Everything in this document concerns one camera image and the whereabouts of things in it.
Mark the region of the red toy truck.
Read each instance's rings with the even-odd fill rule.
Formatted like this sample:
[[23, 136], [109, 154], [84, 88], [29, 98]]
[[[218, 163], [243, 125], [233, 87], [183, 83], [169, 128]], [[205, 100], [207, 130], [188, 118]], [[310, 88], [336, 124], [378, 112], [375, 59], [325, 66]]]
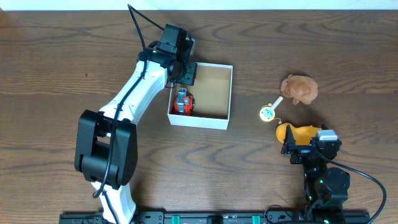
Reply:
[[190, 116], [195, 106], [195, 100], [186, 88], [178, 88], [174, 100], [174, 114]]

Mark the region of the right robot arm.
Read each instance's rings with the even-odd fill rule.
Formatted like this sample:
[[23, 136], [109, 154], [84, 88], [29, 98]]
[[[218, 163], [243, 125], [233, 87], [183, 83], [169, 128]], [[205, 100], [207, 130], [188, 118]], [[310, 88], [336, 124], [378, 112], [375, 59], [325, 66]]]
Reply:
[[310, 205], [305, 214], [315, 210], [340, 210], [348, 199], [350, 175], [337, 167], [327, 167], [340, 150], [341, 141], [325, 126], [311, 137], [308, 144], [299, 144], [291, 125], [287, 125], [281, 153], [290, 155], [290, 163], [303, 165], [305, 196]]

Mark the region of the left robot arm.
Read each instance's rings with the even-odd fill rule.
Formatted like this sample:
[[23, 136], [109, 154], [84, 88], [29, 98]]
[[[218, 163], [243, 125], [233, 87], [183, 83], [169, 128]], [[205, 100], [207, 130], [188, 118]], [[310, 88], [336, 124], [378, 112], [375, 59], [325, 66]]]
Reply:
[[156, 94], [168, 83], [193, 85], [195, 41], [171, 24], [137, 56], [132, 76], [99, 111], [85, 110], [78, 120], [75, 169], [95, 188], [103, 211], [83, 223], [130, 223], [136, 211], [129, 182], [137, 166], [137, 124]]

